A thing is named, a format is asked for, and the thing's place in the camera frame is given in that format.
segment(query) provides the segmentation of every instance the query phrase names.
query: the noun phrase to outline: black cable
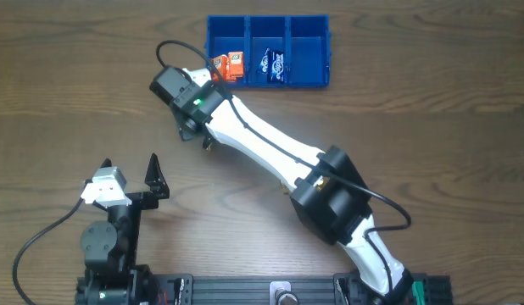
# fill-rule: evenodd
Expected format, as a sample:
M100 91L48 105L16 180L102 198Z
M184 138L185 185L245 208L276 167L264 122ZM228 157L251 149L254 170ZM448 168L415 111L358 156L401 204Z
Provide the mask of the black cable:
M362 191L362 192L364 192L364 193L366 193L366 194L368 194L368 195L370 195L372 197L375 197L375 198L381 200L382 202L386 203L390 207L394 208L395 210L397 210L398 212L400 212L404 216L405 221L406 221L406 224L404 224L404 225L389 225L389 226L373 227L373 228L370 228L370 229L364 231L364 238L373 247L373 250L375 250L375 252L379 256L379 258L381 258L381 260L382 260L382 262L384 264L384 268L385 268L385 270L387 272L387 277L388 277L388 292L389 293L392 292L392 290L393 290L392 276L390 274L390 268L388 267L387 260L384 258L384 256L382 255L381 251L379 251L379 249L377 248L375 243L373 243L373 241L371 240L369 234L371 232L376 232L376 231L404 230L404 229L409 228L411 226L411 216L409 215L409 213L407 213L407 211L404 208L402 208L399 204L395 203L390 198L384 197L383 195L381 195L381 194L379 194L377 192L374 192L374 191L368 190L368 189L366 189L366 188L364 188L362 186L359 186L359 185L353 183L352 181L349 181L349 180L344 179L343 177L341 177L339 175L335 175L335 174L331 173L330 171L319 169L315 165L310 164L310 163L304 161L303 159L298 158L298 157L294 156L293 154L287 152L286 150L284 150L283 148L279 147L278 145L276 145L274 142L272 142L270 139L266 138L265 136L262 136L258 131L253 129L242 118L242 116L238 113L238 111L236 109L236 106L232 102L233 96L232 96L232 94L230 92L230 89L228 89L228 87L226 87L224 79L222 78L222 75L220 74L219 70L215 67L215 65L213 64L213 61L211 59L209 59L204 53L202 53L197 48L195 48L195 47L193 47L193 46L191 46L191 45L189 45L189 44L187 44L185 42L180 42L180 41L176 41L176 40L167 40L167 41L161 42L157 46L157 49L156 49L157 59L159 60L160 64L163 67L166 67L166 64L164 63L164 61L160 57L160 48L162 46L166 45L166 44L176 44L176 45L179 45L179 46L186 47L186 48L194 51L201 58L203 58L203 60L208 64L208 66L217 74L217 77L219 78L219 84L218 85L219 85L220 89L223 91L223 94L225 94L224 98L228 100L228 103L230 104L231 109L234 112L234 114L237 116L237 119L239 119L239 121L242 123L242 125L243 125L243 127L245 129L251 131L260 140L268 143L271 147L274 147L279 152L283 153L287 157L289 157L292 160L294 160L294 162L307 166L308 168L310 168L311 170L313 170L314 172L318 173L321 176L325 176L325 177L334 179L334 180L344 184L345 186L352 187L352 188L354 188L354 189L356 189L358 191Z
M48 233L50 230L54 229L57 225L60 225L62 224L65 220L67 220L71 215L73 215L75 213L75 211L77 211L77 209L80 207L81 203L83 202L83 199L82 198L79 198L79 200L77 201L77 203L75 204L75 206L65 215L63 216L63 218L55 221L54 223L52 223L51 225L49 225L47 228L43 229L42 231L40 231L40 233L34 235L34 237L32 237L29 241L26 242L26 244L19 250L19 253L17 253L17 256L15 257L15 260L14 260L14 266L13 266L13 269L12 269L12 277L14 279L14 286L15 286L15 289L17 289L17 292L19 293L19 295L23 298L23 300L25 300L25 302L27 304L30 304L30 305L36 305L27 295L26 293L23 291L23 289L21 288L21 285L19 284L19 279L17 278L17 269L19 268L19 261L21 260L21 257L23 256L23 254L25 253L26 249L28 249L28 247L30 247L34 241L37 241L38 238L42 237L43 235L45 235L46 233Z

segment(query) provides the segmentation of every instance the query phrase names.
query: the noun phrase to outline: blue package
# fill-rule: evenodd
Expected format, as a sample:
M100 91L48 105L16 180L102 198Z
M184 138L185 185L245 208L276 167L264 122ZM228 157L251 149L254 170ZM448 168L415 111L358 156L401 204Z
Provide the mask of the blue package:
M270 53L271 49L267 47L265 49L264 57L262 58L262 61L260 61L259 68L256 70L256 72L261 74L268 74L268 56L270 56Z
M268 57L269 66L271 67L268 74L268 82L285 83L285 66L284 55L281 51L271 50L271 56Z

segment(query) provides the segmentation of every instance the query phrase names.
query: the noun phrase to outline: wooden tabletop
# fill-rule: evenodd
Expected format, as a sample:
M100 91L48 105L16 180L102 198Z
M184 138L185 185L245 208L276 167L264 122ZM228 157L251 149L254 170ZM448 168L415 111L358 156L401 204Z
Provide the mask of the wooden tabletop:
M229 147L183 143L148 89L164 39L203 48L208 14L329 14L330 85L241 90L262 119L348 152L413 226L383 233L413 272L450 275L456 303L524 302L524 1L0 1L0 305L21 303L21 246L66 214L105 158L144 190L157 153L171 199L144 212L138 263L156 273L332 275L354 270L309 233L279 181ZM166 62L203 62L165 47ZM378 225L403 221L372 201ZM35 243L20 282L73 302L83 205Z

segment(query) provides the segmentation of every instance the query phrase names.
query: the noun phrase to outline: wooden table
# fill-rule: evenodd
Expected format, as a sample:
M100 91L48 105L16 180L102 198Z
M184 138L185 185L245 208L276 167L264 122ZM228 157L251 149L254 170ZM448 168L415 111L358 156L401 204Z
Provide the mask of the wooden table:
M456 303L524 302L524 1L0 1L0 305L20 303L20 247L66 214L111 158L143 190L159 155L171 199L142 217L138 263L158 273L331 275L355 269L298 221L275 177L229 147L182 143L149 90L164 39L203 47L208 14L329 14L323 90L241 90L288 135L346 150L413 216L383 233L413 272L451 275ZM202 61L166 47L170 64ZM402 219L372 202L376 222ZM82 206L32 246L34 301L72 303Z

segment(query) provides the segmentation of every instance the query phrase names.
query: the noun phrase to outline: blue tray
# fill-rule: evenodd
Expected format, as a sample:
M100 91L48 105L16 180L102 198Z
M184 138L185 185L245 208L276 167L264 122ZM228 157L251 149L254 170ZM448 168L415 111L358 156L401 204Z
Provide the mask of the blue tray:
M323 87L330 80L328 15L208 16L210 58L243 51L245 77L235 87ZM269 83L257 73L265 49L284 52L285 83Z

